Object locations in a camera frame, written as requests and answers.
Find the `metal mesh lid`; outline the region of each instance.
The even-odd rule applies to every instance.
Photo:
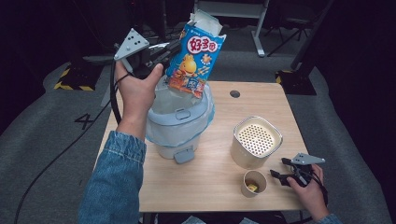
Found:
[[[271,154],[282,142],[282,136],[274,126],[260,117],[240,123],[234,135],[245,150],[257,157]]]

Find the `finger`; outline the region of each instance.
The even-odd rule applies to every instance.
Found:
[[[293,177],[288,177],[287,180],[292,189],[294,189],[295,191],[298,191],[300,189],[301,186],[297,183],[297,181]]]
[[[312,164],[312,170],[319,177],[321,183],[323,183],[323,170],[317,164]]]
[[[115,72],[116,72],[116,79],[119,79],[127,74],[125,66],[123,65],[122,62],[120,61],[116,62]]]
[[[163,76],[163,65],[161,63],[155,65],[154,69],[152,69],[152,72],[148,75],[148,77],[145,79],[150,86],[157,85],[158,81],[160,78]]]

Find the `paper cup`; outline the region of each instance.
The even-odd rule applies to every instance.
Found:
[[[252,198],[267,188],[267,179],[259,171],[249,170],[244,175],[241,191],[245,197]]]

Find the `table hole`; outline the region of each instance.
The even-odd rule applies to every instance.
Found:
[[[233,98],[238,98],[239,96],[241,96],[241,93],[239,91],[230,91],[230,95]]]

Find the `wrist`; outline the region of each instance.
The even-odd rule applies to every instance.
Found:
[[[327,209],[326,206],[316,207],[315,209],[313,209],[313,211],[309,211],[309,213],[311,214],[311,217],[315,222],[318,222],[319,220],[330,214],[329,209]]]
[[[125,116],[122,118],[116,131],[133,135],[144,142],[146,137],[146,120],[147,115],[140,117]]]

